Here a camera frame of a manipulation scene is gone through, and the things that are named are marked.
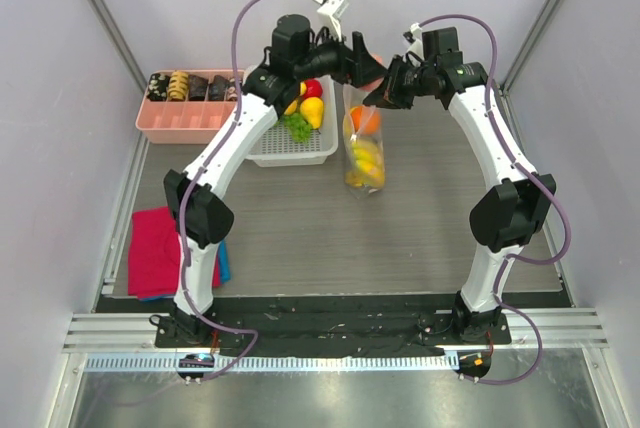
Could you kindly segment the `orange fruit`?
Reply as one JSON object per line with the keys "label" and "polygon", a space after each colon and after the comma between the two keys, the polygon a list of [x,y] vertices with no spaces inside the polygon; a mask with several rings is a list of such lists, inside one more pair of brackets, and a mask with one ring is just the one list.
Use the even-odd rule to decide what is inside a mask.
{"label": "orange fruit", "polygon": [[361,135],[375,135],[381,127],[381,115],[377,108],[366,105],[354,106],[349,110],[353,130]]}

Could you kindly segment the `clear pink zip top bag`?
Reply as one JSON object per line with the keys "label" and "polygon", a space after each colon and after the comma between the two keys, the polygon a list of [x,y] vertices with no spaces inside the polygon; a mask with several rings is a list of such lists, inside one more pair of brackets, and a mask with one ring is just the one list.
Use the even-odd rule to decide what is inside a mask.
{"label": "clear pink zip top bag", "polygon": [[344,85],[342,95],[344,181],[355,196],[365,197],[386,183],[381,110],[364,104],[367,93],[362,89]]}

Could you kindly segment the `yellow lemon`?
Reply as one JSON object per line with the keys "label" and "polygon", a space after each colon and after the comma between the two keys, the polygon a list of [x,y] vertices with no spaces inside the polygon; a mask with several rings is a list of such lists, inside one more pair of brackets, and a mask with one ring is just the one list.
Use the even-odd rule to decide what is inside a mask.
{"label": "yellow lemon", "polygon": [[350,115],[344,116],[342,129],[343,129],[343,136],[346,139],[350,139],[357,133],[357,129],[355,128],[353,119]]}

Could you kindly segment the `yellow banana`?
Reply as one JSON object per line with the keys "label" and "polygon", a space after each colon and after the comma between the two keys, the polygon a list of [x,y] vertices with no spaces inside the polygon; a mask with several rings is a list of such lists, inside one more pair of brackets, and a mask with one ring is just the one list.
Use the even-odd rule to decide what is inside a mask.
{"label": "yellow banana", "polygon": [[382,189],[385,185],[385,166],[382,148],[375,142],[356,139],[346,147],[349,167],[345,182],[354,188]]}

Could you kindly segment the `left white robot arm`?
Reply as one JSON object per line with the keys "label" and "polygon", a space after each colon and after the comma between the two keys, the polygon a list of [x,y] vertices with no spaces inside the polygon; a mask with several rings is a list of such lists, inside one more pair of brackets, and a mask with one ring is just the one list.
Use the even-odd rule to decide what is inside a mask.
{"label": "left white robot arm", "polygon": [[313,31],[302,15],[277,21],[261,63],[245,72],[236,105],[222,128],[186,168],[170,170],[164,177],[178,233],[180,271],[173,306],[160,319],[160,330],[193,347],[211,339],[215,328],[205,315],[213,305],[214,265],[234,223],[225,194],[254,145],[299,98],[301,83],[329,76],[361,88],[385,73],[359,31],[345,39],[327,26]]}

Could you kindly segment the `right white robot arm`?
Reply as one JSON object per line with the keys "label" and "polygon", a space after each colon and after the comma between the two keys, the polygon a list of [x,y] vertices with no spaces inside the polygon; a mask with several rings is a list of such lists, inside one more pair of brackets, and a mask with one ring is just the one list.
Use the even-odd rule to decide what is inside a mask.
{"label": "right white robot arm", "polygon": [[526,159],[505,123],[484,67],[467,63],[455,28],[423,31],[411,26],[406,53],[395,56],[367,105],[409,109],[415,98],[439,100],[465,134],[482,171],[486,193],[469,224],[477,246],[467,281],[457,293],[451,328],[472,343],[498,326],[504,278],[545,221],[556,190]]}

